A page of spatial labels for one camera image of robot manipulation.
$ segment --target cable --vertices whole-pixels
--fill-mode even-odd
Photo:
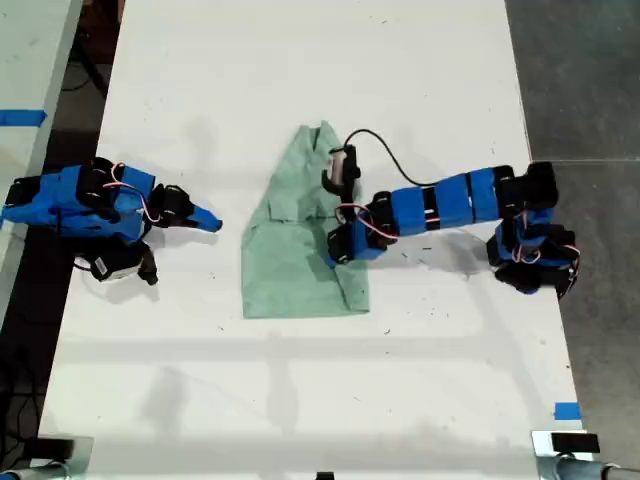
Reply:
[[[63,91],[63,92],[77,92],[78,90],[81,90],[82,88],[86,87],[87,84],[90,81],[91,81],[91,79],[89,77],[87,77],[84,82],[82,82],[82,83],[80,83],[78,85],[74,85],[73,87],[62,88],[61,91]]]
[[[73,266],[78,270],[82,270],[83,272],[91,272],[91,269],[88,267],[83,267],[82,265],[78,265],[76,262],[73,262]]]
[[[69,67],[82,67],[80,63],[74,63],[74,61],[70,60],[67,64],[67,68]],[[80,82],[78,85],[74,85],[73,87],[62,87],[60,90],[62,92],[76,92],[82,88],[84,88],[91,81],[91,77],[87,74],[87,78],[84,81]]]
[[[359,133],[368,133],[369,135],[375,137],[382,144],[382,146],[385,148],[385,150],[387,151],[387,153],[391,157],[391,160],[393,160],[393,163],[395,163],[396,168],[398,169],[400,174],[405,178],[405,180],[407,182],[412,183],[413,185],[416,185],[418,187],[432,187],[434,185],[433,183],[416,182],[415,180],[410,178],[409,175],[407,175],[405,173],[405,171],[402,169],[402,167],[400,166],[400,163],[398,162],[398,160],[396,159],[395,155],[393,154],[393,152],[389,148],[389,145],[387,145],[387,142],[385,142],[382,139],[382,137],[380,135],[378,135],[376,132],[374,132],[372,130],[369,130],[368,128],[359,128],[358,130],[355,130],[355,131],[351,132],[351,134],[344,141],[344,145],[346,146],[349,143],[349,140],[351,140],[354,136],[356,136]]]
[[[338,223],[340,225],[344,225],[345,224],[345,220],[343,218],[340,217],[340,215],[338,215],[338,212],[341,208],[343,207],[350,207],[350,208],[357,208],[359,210],[363,210],[365,212],[367,212],[369,214],[369,216],[371,216],[371,212],[369,211],[369,209],[363,205],[359,205],[357,203],[341,203],[340,205],[338,205],[335,209],[335,217],[336,220],[338,221]],[[398,235],[393,235],[392,233],[387,233],[387,232],[383,232],[382,230],[380,230],[377,227],[374,227],[372,224],[370,224],[369,222],[367,222],[364,218],[362,218],[360,215],[357,216],[358,221],[360,223],[362,223],[365,227],[367,227],[369,230],[373,230],[374,232],[376,232],[378,235],[388,238],[389,240],[397,240],[398,238],[400,238]]]
[[[124,167],[124,166],[125,166],[124,163],[114,163],[113,167],[111,167],[111,177],[113,177],[113,182],[105,183],[103,187],[104,188],[115,188],[115,187],[130,188],[131,190],[136,192],[138,195],[140,195],[140,200],[142,201],[142,208],[144,209],[144,213],[147,219],[151,223],[158,223],[161,220],[161,217],[160,215],[158,215],[158,218],[151,218],[151,214],[149,213],[149,206],[147,205],[147,199],[144,198],[144,194],[133,185],[129,185],[128,183],[121,182],[116,178],[116,168]]]

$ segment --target dark floor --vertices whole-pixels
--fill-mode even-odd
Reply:
[[[507,7],[531,151],[554,161],[583,253],[560,309],[585,424],[603,459],[638,467],[640,1]]]

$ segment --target green cloth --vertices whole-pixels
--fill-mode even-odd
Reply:
[[[242,237],[245,318],[330,317],[369,311],[364,263],[330,268],[327,233],[338,226],[340,199],[320,183],[331,126],[300,127],[271,177]]]

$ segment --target black cable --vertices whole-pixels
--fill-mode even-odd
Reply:
[[[75,67],[82,67],[82,64],[79,62],[79,60],[69,60],[69,62],[67,63],[67,68],[71,67],[71,66],[75,66]],[[87,74],[87,77],[80,82],[78,85],[74,85],[73,87],[65,87],[64,85],[62,86],[62,88],[60,89],[60,91],[62,92],[76,92],[78,90],[80,90],[81,88],[84,88],[85,86],[87,86],[87,84],[91,81],[91,77]]]
[[[405,180],[407,182],[412,183],[412,184],[414,184],[414,185],[416,185],[418,187],[432,187],[433,185],[435,185],[434,183],[416,182],[415,180],[410,178],[409,175],[407,175],[405,173],[405,171],[402,169],[402,167],[400,166],[400,163],[398,162],[398,160],[396,159],[395,155],[393,154],[393,152],[389,148],[389,145],[387,145],[387,142],[385,142],[383,140],[383,138],[380,135],[378,135],[376,132],[374,132],[372,130],[369,130],[368,128],[359,128],[358,130],[355,130],[354,132],[351,132],[351,134],[344,141],[344,145],[347,146],[349,144],[349,140],[351,140],[353,137],[355,137],[359,133],[368,133],[369,135],[375,137],[382,144],[382,146],[385,148],[385,150],[387,150],[387,153],[391,157],[391,160],[393,160],[393,163],[395,163],[396,168],[398,169],[400,174],[405,178]]]
[[[89,77],[87,77],[84,82],[78,84],[78,85],[74,85],[73,87],[68,87],[68,88],[62,88],[61,90],[63,92],[77,92],[78,90],[86,87],[89,82],[91,81],[91,79]]]
[[[90,272],[91,269],[88,267],[83,267],[82,265],[78,265],[76,262],[73,262],[73,266],[76,267],[78,270],[82,270],[83,272]]]

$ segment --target red and white wire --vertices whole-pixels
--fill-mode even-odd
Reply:
[[[147,199],[144,198],[144,195],[142,194],[142,192],[138,190],[136,187],[134,187],[133,185],[129,185],[128,183],[121,182],[116,178],[116,169],[124,166],[125,166],[124,163],[114,163],[113,167],[111,167],[111,177],[113,178],[113,182],[105,183],[103,187],[104,188],[125,187],[133,190],[138,195],[140,195],[140,200],[142,201],[142,209],[144,210],[144,214],[147,217],[147,219],[151,223],[158,223],[160,221],[160,215],[158,215],[157,218],[151,217],[151,214],[149,213],[149,206],[147,205]]]
[[[341,203],[340,205],[338,205],[335,209],[335,217],[336,220],[338,221],[338,223],[340,225],[344,225],[345,224],[345,220],[344,218],[342,218],[339,214],[340,209],[341,208],[357,208],[358,210],[362,210],[365,211],[369,214],[369,216],[371,216],[371,212],[369,211],[369,209],[367,207],[365,207],[364,205],[360,205],[358,203]],[[398,238],[400,238],[398,235],[394,235],[392,233],[387,233],[387,232],[383,232],[382,230],[380,230],[379,228],[375,227],[374,225],[372,225],[371,223],[367,222],[364,218],[362,218],[360,215],[357,215],[358,221],[360,223],[362,223],[365,227],[367,227],[369,230],[373,230],[374,232],[376,232],[378,235],[384,237],[384,238],[388,238],[389,240],[397,240]]]

